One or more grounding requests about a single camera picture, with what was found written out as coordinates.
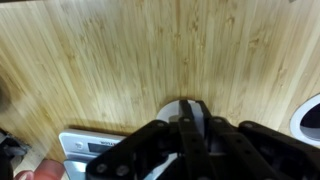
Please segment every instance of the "wooden countertop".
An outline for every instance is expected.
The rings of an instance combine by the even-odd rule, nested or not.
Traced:
[[[166,103],[202,99],[237,125],[286,134],[320,92],[320,1],[68,0],[0,4],[0,127],[20,169],[63,161],[65,128],[133,132]]]

